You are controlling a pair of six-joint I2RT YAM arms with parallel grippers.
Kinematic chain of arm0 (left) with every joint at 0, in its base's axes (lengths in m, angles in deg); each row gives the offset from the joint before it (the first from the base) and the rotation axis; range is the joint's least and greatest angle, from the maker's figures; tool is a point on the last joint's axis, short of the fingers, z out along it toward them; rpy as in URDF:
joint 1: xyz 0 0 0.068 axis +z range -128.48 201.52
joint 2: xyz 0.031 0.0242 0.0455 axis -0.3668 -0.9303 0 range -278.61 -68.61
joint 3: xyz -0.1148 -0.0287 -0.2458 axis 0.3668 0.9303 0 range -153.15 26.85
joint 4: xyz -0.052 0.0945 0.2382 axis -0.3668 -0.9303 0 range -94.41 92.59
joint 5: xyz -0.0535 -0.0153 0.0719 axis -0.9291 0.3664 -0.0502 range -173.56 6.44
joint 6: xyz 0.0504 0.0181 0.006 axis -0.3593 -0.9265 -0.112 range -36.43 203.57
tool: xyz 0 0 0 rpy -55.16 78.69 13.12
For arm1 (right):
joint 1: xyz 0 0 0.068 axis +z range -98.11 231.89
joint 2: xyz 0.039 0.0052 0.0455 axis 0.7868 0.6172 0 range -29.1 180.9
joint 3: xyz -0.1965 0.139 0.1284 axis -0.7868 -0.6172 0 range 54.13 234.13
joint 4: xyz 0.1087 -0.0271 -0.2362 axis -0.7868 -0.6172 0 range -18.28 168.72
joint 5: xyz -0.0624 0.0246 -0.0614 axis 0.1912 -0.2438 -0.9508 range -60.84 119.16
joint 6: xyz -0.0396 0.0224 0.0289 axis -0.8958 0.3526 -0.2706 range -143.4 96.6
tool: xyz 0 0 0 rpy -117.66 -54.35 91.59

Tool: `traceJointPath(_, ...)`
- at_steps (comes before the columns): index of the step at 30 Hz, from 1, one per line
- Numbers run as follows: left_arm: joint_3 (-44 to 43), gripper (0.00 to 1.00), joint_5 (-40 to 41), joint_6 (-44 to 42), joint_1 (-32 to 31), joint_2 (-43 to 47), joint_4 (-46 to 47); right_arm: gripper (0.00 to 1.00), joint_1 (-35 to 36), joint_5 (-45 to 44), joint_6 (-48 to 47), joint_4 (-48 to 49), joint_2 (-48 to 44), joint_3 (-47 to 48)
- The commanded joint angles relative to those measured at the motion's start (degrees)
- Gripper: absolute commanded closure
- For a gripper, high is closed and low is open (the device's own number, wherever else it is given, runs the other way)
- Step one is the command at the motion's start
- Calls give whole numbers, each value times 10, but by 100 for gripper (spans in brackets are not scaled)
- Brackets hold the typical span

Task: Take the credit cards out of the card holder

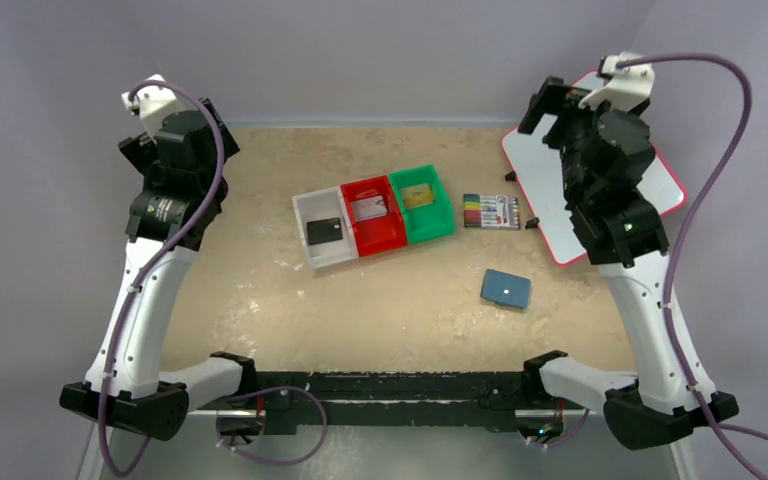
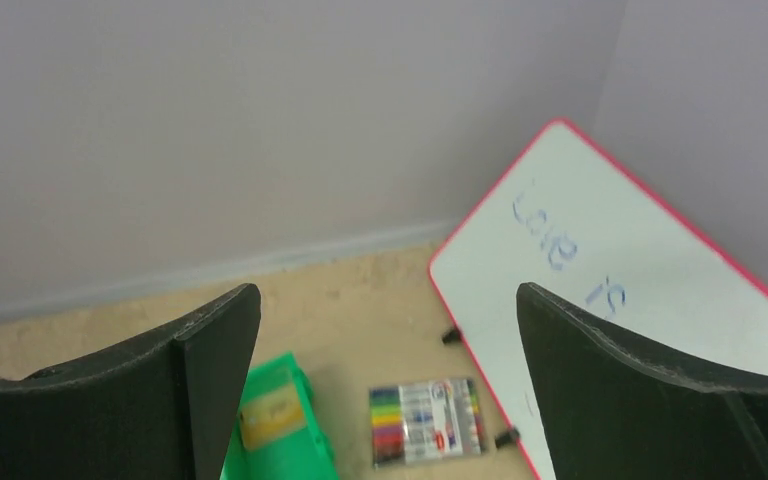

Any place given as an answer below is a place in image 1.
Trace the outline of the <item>blue card holder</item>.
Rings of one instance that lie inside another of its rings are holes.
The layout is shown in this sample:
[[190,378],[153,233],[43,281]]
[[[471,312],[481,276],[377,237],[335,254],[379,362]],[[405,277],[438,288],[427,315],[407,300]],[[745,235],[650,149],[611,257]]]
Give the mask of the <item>blue card holder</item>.
[[480,297],[499,306],[524,310],[530,303],[531,280],[487,269],[482,280]]

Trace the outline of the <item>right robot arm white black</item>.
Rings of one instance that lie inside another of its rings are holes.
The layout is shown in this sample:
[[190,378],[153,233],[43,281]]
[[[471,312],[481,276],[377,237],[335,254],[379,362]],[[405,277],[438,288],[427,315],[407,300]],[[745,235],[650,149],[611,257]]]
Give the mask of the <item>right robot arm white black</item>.
[[657,209],[639,190],[656,151],[641,114],[548,77],[519,124],[532,134],[545,115],[543,142],[560,157],[562,192],[573,232],[607,283],[635,359],[634,377],[584,365],[554,350],[527,360],[526,395],[565,399],[599,413],[625,448],[674,443],[708,421],[734,417],[736,398],[719,390],[694,354],[680,309],[666,301],[669,242]]

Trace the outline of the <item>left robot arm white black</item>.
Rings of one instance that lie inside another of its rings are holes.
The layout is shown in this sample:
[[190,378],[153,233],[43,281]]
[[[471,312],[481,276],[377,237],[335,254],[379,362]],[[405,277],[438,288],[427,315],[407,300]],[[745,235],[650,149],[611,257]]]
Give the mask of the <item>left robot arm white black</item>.
[[120,292],[98,355],[83,380],[63,386],[59,404],[100,424],[167,441],[189,412],[256,383],[253,360],[227,352],[176,372],[160,369],[177,294],[228,185],[220,182],[204,213],[179,236],[218,163],[204,115],[169,114],[154,135],[126,138],[119,149],[143,177],[129,208]]

